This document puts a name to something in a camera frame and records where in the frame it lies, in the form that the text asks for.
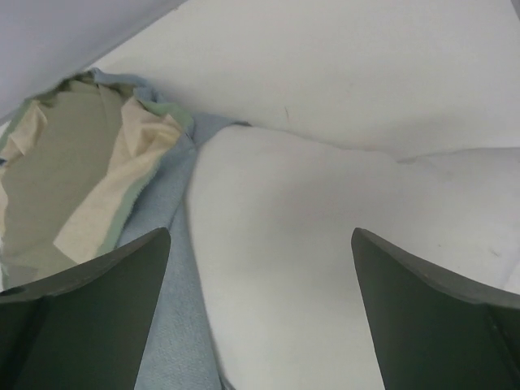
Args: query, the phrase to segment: folded clothing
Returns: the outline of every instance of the folded clothing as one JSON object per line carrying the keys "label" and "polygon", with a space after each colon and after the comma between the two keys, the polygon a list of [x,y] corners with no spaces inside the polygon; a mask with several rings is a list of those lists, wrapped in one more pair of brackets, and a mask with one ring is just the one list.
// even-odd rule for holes
{"label": "folded clothing", "polygon": [[160,158],[193,119],[138,78],[95,69],[28,99],[0,138],[3,284],[115,247]]}
{"label": "folded clothing", "polygon": [[262,128],[201,150],[188,220],[237,389],[384,388],[350,247],[367,228],[495,287],[520,260],[520,149],[397,162]]}

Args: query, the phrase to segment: blue fabric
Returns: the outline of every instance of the blue fabric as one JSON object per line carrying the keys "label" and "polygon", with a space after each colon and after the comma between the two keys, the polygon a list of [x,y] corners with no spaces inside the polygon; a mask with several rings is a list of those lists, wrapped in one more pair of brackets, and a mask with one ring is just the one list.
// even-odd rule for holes
{"label": "blue fabric", "polygon": [[[138,98],[165,102],[143,79],[93,70],[103,84],[133,83]],[[135,389],[220,390],[219,378],[197,264],[189,237],[183,197],[197,160],[197,147],[235,122],[216,115],[193,115],[194,124],[161,160],[150,184],[136,201],[118,246],[160,227],[168,228],[171,250]]]}

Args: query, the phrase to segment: folded white cloth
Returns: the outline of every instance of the folded white cloth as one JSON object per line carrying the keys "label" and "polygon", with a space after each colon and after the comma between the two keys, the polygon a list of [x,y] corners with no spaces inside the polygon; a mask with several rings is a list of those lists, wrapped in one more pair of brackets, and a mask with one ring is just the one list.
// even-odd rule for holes
{"label": "folded white cloth", "polygon": [[520,249],[520,149],[396,162],[261,128],[202,149],[188,194],[215,344],[236,388],[383,388],[350,237],[367,228],[502,287]]}

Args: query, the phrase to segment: blue cloth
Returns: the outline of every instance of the blue cloth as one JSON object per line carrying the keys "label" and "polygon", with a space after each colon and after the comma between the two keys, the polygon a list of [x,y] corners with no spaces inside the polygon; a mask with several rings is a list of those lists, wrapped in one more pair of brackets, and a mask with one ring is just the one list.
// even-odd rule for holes
{"label": "blue cloth", "polygon": [[[94,69],[103,84],[140,85],[137,98],[165,102],[145,80]],[[137,199],[118,246],[160,227],[168,228],[171,250],[135,389],[220,390],[231,388],[219,377],[201,282],[193,256],[183,197],[197,160],[197,148],[235,121],[193,115],[194,124],[162,157],[159,169]]]}

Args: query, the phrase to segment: dark corner object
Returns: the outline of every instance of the dark corner object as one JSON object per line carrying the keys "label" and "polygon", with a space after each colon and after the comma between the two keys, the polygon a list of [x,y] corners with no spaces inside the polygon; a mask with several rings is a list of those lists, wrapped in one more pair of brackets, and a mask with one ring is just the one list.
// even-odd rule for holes
{"label": "dark corner object", "polygon": [[520,296],[362,229],[352,247],[387,390],[520,388]]}
{"label": "dark corner object", "polygon": [[157,229],[0,293],[0,389],[133,389],[169,251]]}

